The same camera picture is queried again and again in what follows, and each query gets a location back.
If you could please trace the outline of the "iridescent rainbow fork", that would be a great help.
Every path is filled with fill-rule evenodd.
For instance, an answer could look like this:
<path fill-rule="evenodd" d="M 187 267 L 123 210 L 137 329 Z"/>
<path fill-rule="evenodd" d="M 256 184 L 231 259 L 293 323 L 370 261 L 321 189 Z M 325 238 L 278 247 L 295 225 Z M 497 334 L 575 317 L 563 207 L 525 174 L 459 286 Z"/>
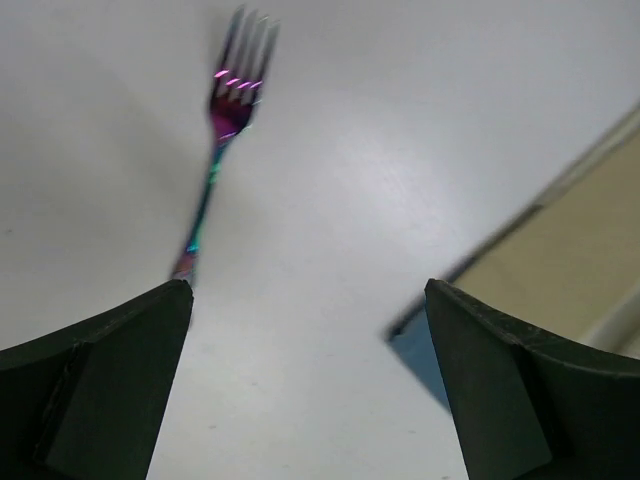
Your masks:
<path fill-rule="evenodd" d="M 206 109 L 212 132 L 210 159 L 189 233 L 171 273 L 190 286 L 196 282 L 202 232 L 225 152 L 255 116 L 278 35 L 277 22 L 256 10 L 248 13 L 241 5 L 231 17 L 214 64 Z"/>

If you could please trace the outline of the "blue and tan placemat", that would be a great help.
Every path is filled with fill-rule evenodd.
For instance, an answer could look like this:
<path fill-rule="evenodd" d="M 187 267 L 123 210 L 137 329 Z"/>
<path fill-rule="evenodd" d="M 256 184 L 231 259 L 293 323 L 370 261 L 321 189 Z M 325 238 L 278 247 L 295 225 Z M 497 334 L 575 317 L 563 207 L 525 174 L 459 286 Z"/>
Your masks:
<path fill-rule="evenodd" d="M 637 358 L 639 110 L 443 279 L 537 327 Z"/>

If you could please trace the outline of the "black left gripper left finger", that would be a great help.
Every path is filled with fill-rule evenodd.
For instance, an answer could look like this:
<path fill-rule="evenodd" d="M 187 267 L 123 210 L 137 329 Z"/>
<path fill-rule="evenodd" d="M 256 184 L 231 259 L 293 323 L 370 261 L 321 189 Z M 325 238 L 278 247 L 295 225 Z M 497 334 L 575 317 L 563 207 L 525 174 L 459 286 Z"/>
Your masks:
<path fill-rule="evenodd" d="M 146 478 L 192 305 L 171 280 L 2 350 L 2 478 Z"/>

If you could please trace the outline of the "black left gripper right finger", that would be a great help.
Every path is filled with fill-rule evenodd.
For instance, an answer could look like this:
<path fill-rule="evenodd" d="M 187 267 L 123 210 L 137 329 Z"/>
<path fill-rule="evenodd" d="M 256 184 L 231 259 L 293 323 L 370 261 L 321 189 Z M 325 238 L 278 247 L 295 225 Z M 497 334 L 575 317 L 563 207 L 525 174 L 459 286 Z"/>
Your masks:
<path fill-rule="evenodd" d="M 436 279 L 427 319 L 471 479 L 636 479 L 639 362 Z"/>

